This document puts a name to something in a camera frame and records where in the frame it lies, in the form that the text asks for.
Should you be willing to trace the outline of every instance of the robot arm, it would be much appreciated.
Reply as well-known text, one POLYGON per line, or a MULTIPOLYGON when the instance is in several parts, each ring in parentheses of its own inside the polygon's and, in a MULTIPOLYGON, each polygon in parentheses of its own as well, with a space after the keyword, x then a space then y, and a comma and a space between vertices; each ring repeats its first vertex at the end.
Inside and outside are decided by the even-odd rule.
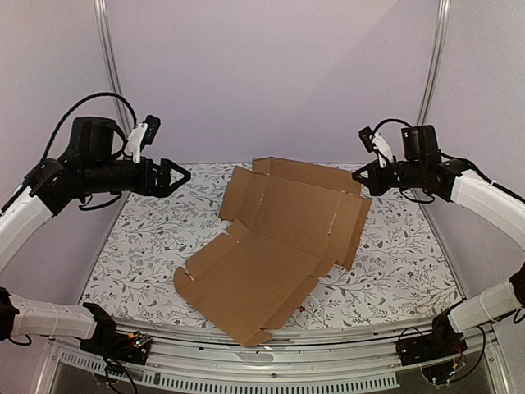
MULTIPOLYGON (((165 158, 155 164, 141 157, 142 148, 153 142, 159 126, 158 118, 148 116, 132 130, 123 149, 112 153, 113 133, 124 139, 116 123, 101 117, 77 117, 66 152, 59 159, 46 158, 31 170, 0 212, 0 273, 34 232, 73 199, 84 204, 92 194, 118 196, 125 190, 167 197, 184 185, 190 179, 184 168, 165 158), (182 177, 172 181, 173 171, 182 177)), ((150 340, 139 332, 129 337, 116 333, 114 320, 98 305, 27 300, 0 287, 0 341, 28 334, 76 337, 82 340, 83 350, 137 364, 145 363, 150 340), (125 344, 126 352, 121 353, 116 343, 125 344)))
MULTIPOLYGON (((384 146, 374 143, 376 131, 369 127, 359 132, 369 152, 378 160, 354 173, 354 179, 365 185, 371 195, 383 195, 391 188, 401 191, 422 189, 428 196, 437 195, 477 213, 498 227, 525 250, 525 203, 503 186, 490 181, 472 162, 441 154, 433 126, 406 127, 402 130, 405 161, 388 160, 381 154, 384 146)), ((455 353, 464 347, 462 332, 484 323, 494 322, 525 306, 525 265, 508 281, 502 282, 471 300, 453 306, 434 318, 432 334, 424 350, 412 360, 423 362, 455 353)), ((413 351, 414 342, 421 338, 401 341, 402 361, 413 351)))

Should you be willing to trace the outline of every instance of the cardboard sheet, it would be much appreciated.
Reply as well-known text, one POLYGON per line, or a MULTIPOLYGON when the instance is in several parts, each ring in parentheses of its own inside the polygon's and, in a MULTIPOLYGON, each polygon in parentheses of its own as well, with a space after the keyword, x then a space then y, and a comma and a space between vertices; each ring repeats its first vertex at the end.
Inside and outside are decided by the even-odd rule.
POLYGON ((236 167, 221 234, 178 268, 177 291, 243 346, 271 338, 337 263, 350 268, 370 208, 351 172, 279 158, 236 167))

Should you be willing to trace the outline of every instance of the flattened cardboard box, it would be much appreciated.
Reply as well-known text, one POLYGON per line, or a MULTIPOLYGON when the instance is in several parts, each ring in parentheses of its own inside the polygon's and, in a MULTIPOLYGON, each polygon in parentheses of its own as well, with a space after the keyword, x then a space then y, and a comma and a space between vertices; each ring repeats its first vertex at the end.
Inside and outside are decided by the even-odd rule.
POLYGON ((175 271, 179 294, 242 346, 280 328, 337 263, 350 268, 370 208, 352 173, 279 158, 236 167, 233 223, 175 271))

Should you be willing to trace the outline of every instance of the white patterned surface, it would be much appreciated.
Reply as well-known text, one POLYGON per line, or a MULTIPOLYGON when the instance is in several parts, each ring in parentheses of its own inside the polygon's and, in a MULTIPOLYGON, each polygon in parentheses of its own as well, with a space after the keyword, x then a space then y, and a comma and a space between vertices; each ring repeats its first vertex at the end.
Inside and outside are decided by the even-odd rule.
MULTIPOLYGON (((226 228, 228 222, 218 213, 233 165, 187 168, 191 182, 171 197, 130 197, 83 300, 100 304, 118 318, 213 327, 176 293, 172 278, 177 266, 226 228)), ((332 268, 282 329, 430 317, 459 300, 421 209, 393 190, 373 200, 352 269, 332 268)))

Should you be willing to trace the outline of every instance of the wire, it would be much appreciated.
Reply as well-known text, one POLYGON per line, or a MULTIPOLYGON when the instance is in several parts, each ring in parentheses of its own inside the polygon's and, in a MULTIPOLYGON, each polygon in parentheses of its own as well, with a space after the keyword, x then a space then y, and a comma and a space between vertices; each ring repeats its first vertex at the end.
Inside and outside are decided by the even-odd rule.
POLYGON ((87 207, 92 199, 93 199, 93 195, 89 195, 88 200, 84 204, 79 205, 79 210, 82 210, 83 208, 87 207))
POLYGON ((513 321, 514 321, 514 324, 520 324, 523 320, 525 320, 525 314, 523 314, 523 316, 520 317, 520 318, 518 317, 518 316, 519 316, 519 311, 520 311, 520 310, 525 310, 525 309, 518 309, 518 310, 516 311, 516 313, 514 314, 514 320, 513 320, 513 321))
POLYGON ((13 345, 17 345, 17 346, 31 346, 33 344, 33 340, 31 339, 31 337, 29 335, 26 335, 25 336, 27 338, 27 342, 18 342, 18 341, 15 341, 14 339, 12 338, 7 338, 7 340, 12 343, 13 345))
POLYGON ((472 372, 474 372, 477 368, 477 366, 482 362, 483 360, 483 356, 485 355, 485 346, 486 346, 486 334, 485 334, 485 330, 479 326, 476 327, 479 331, 482 332, 482 336, 483 336, 483 345, 482 345, 482 352, 479 354, 479 357, 477 358, 476 360, 476 363, 474 364, 474 366, 472 368, 470 368, 470 370, 465 374, 465 375, 462 375, 460 376, 459 378, 457 379, 454 379, 454 380, 451 380, 450 382, 451 383, 456 383, 456 382, 459 382, 463 379, 465 379, 467 376, 469 376, 472 372))
POLYGON ((104 357, 104 361, 106 362, 106 368, 104 369, 104 373, 106 374, 106 385, 113 392, 116 392, 117 394, 123 394, 122 392, 119 392, 117 389, 115 389, 114 386, 113 386, 113 383, 111 383, 109 381, 109 369, 111 369, 113 372, 117 371, 117 372, 124 373, 126 375, 126 377, 130 380, 131 386, 133 387, 133 393, 134 394, 139 394, 139 388, 137 387, 137 385, 135 383, 135 380, 133 380, 133 378, 131 377, 131 374, 129 373, 129 371, 126 369, 126 367, 124 365, 122 365, 122 363, 119 360, 115 360, 115 359, 112 359, 111 357, 107 357, 106 356, 106 357, 104 357), (109 360, 113 364, 116 364, 118 366, 118 369, 116 369, 114 366, 109 367, 109 365, 110 365, 108 363, 109 360))
POLYGON ((503 191, 507 195, 510 195, 511 197, 513 197, 513 198, 517 199, 518 201, 521 201, 522 203, 525 204, 525 199, 521 195, 519 195, 517 193, 514 193, 512 190, 507 189, 505 186, 500 185, 499 183, 494 182, 491 178, 489 178, 487 175, 485 175, 483 173, 483 171, 480 170, 479 167, 476 164, 474 164, 473 162, 471 162, 467 158, 456 158, 454 156, 450 156, 450 155, 445 154, 445 153, 442 153, 441 156, 444 157, 444 158, 448 158, 449 160, 462 161, 463 163, 467 164, 472 170, 474 170, 476 172, 476 174, 478 174, 485 182, 490 183, 496 189, 499 189, 499 190, 503 191))
MULTIPOLYGON (((482 336, 483 336, 483 344, 482 344, 482 351, 481 353, 479 354, 479 357, 477 358, 476 360, 476 363, 474 364, 474 366, 472 368, 470 368, 470 370, 468 372, 466 372, 465 375, 462 375, 460 376, 459 378, 455 378, 456 374, 456 369, 454 369, 454 374, 452 376, 452 378, 446 383, 446 384, 434 384, 432 383, 432 376, 427 376, 424 372, 423 372, 423 369, 421 368, 421 373, 423 375, 423 377, 432 385, 432 386, 446 386, 447 384, 450 384, 450 383, 456 383, 456 382, 460 382, 462 380, 464 380, 465 378, 467 378, 468 376, 470 376, 472 374, 472 372, 474 372, 477 368, 477 366, 482 362, 483 360, 483 356, 485 355, 485 348, 486 348, 486 334, 485 334, 485 330, 483 330, 483 328, 477 326, 476 327, 479 331, 481 331, 482 333, 482 336)), ((463 352, 461 352, 461 355, 465 358, 465 362, 466 362, 466 359, 467 357, 463 354, 463 352)))
POLYGON ((400 342, 401 342, 401 338, 403 338, 403 335, 408 331, 408 330, 414 330, 414 331, 417 331, 419 335, 421 335, 421 338, 425 339, 425 336, 423 335, 423 333, 421 331, 419 331, 419 329, 417 327, 406 327, 401 333, 400 335, 398 336, 397 338, 397 342, 395 343, 395 351, 397 351, 399 353, 399 345, 400 345, 400 342))
POLYGON ((109 201, 107 201, 106 203, 102 203, 102 204, 99 204, 99 205, 95 205, 94 207, 88 207, 87 205, 89 204, 89 202, 91 201, 91 199, 89 199, 89 201, 87 203, 85 203, 84 205, 79 205, 79 210, 82 211, 82 212, 88 212, 88 211, 95 211, 97 209, 102 209, 102 208, 106 208, 106 207, 109 207, 110 205, 114 204, 115 202, 117 202, 120 198, 122 197, 122 193, 119 191, 117 194, 116 194, 116 197, 114 199, 110 199, 109 201))
POLYGON ((124 105, 128 108, 130 111, 130 115, 133 118, 133 123, 137 123, 137 116, 135 115, 135 111, 133 110, 133 107, 131 107, 131 104, 128 103, 128 101, 120 96, 119 94, 113 93, 113 92, 99 92, 95 94, 91 94, 89 96, 84 97, 80 101, 78 101, 73 107, 69 108, 69 110, 62 116, 60 121, 58 121, 57 125, 55 126, 55 129, 51 133, 51 137, 49 138, 48 145, 46 146, 46 149, 43 151, 42 158, 39 160, 36 166, 33 167, 33 169, 25 176, 24 180, 22 181, 21 186, 16 190, 16 192, 11 196, 11 198, 3 205, 2 212, 6 212, 7 209, 16 201, 18 197, 21 196, 21 194, 24 192, 25 188, 29 185, 29 181, 31 176, 33 175, 35 169, 41 168, 43 166, 43 163, 46 158, 48 158, 49 150, 53 146, 53 142, 55 141, 55 138, 57 137, 58 131, 60 130, 60 127, 64 124, 66 119, 82 104, 88 102, 89 100, 95 99, 97 97, 113 97, 117 100, 120 100, 124 103, 124 105))
POLYGON ((436 197, 433 195, 428 195, 431 199, 413 199, 412 197, 408 197, 403 190, 399 190, 401 195, 405 197, 408 201, 412 201, 413 203, 418 204, 432 204, 434 201, 436 201, 436 197))
POLYGON ((89 96, 84 97, 80 101, 78 101, 73 107, 69 108, 69 110, 62 116, 60 121, 58 121, 57 125, 55 126, 55 130, 52 131, 51 138, 49 139, 48 146, 46 146, 46 149, 43 151, 42 158, 40 159, 40 162, 45 160, 47 156, 49 155, 49 150, 51 149, 51 146, 53 145, 53 142, 55 141, 55 138, 57 137, 58 131, 66 121, 66 119, 82 104, 88 102, 89 100, 96 99, 97 97, 113 97, 117 100, 122 101, 122 103, 128 108, 130 111, 130 115, 133 118, 133 123, 137 123, 137 116, 135 115, 135 111, 131 107, 131 104, 128 103, 128 101, 120 96, 119 94, 113 93, 113 92, 99 92, 95 94, 90 94, 89 96))
POLYGON ((379 130, 381 129, 386 123, 399 123, 401 125, 404 125, 404 126, 407 126, 407 127, 412 127, 412 125, 410 125, 410 123, 402 120, 402 119, 397 119, 397 118, 394 118, 394 117, 390 117, 388 119, 384 119, 382 121, 380 121, 376 128, 374 129, 374 134, 379 130))

